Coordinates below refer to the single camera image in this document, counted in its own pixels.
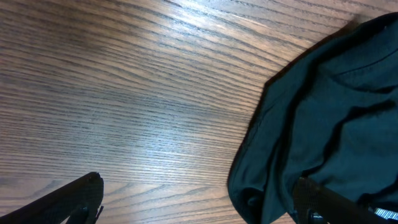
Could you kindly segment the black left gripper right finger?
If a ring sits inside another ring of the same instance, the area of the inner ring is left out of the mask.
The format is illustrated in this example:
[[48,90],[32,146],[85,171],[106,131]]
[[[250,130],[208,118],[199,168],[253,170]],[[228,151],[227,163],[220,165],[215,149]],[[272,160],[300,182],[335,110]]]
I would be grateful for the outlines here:
[[293,219],[298,224],[394,224],[395,213],[363,208],[312,179],[299,178],[293,189]]

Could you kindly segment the black t-shirt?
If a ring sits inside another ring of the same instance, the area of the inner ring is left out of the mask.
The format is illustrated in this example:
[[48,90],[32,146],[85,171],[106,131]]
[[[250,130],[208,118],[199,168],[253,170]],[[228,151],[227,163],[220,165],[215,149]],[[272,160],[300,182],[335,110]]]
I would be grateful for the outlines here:
[[397,14],[341,29],[270,79],[234,158],[231,202],[248,223],[297,216],[301,177],[397,210]]

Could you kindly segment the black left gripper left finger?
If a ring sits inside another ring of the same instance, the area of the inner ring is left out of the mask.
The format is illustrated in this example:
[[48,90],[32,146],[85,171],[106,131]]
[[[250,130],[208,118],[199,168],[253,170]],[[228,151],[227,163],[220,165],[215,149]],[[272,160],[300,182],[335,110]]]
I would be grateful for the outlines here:
[[73,182],[1,217],[8,224],[95,224],[103,206],[104,181],[90,172]]

